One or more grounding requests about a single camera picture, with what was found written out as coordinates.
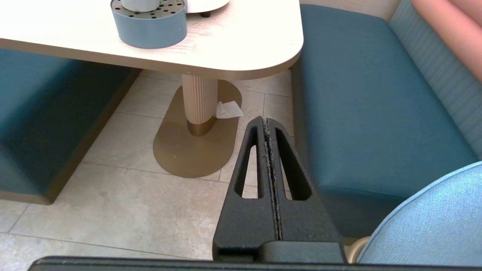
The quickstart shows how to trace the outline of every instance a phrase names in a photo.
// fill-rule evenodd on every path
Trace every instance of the tiled floor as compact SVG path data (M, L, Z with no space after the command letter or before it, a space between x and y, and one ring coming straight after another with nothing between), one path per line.
M49 255L211 259L246 124L273 117L294 135L290 80L287 70L233 82L245 115L235 151L218 172L187 179L167 173L152 153L180 76L142 72L54 204L0 200L0 270L24 271ZM256 197L253 159L246 184L243 196Z

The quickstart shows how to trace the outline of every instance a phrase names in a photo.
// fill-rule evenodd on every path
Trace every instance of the white tabletop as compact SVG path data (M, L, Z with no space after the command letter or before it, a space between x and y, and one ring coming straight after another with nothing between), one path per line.
M187 15L187 37L139 49L118 36L109 0L1 0L0 47L219 79L275 74L303 45L298 0L231 0Z
M190 0L188 1L187 13L200 13L212 11L226 5L229 0Z

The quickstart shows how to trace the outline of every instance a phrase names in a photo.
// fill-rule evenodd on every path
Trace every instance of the white cup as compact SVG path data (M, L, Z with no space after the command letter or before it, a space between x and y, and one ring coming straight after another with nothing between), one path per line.
M161 0L120 0L120 3L130 11L148 12L157 9Z

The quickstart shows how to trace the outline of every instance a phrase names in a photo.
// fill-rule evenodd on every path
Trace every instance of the light blue backrest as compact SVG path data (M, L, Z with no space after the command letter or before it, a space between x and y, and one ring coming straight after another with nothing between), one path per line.
M482 159L482 83L402 0L390 26L477 156Z
M357 262L482 266L482 162L431 183L378 226Z

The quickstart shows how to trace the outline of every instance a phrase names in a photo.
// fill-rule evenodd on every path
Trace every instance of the teal upholstered bench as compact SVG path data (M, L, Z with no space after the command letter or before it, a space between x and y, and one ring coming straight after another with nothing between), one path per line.
M0 198L53 203L137 73L0 50Z
M301 15L296 147L340 233L369 236L405 199L479 160L482 123L470 117L482 109L467 103L482 84L408 0L390 24L314 5Z

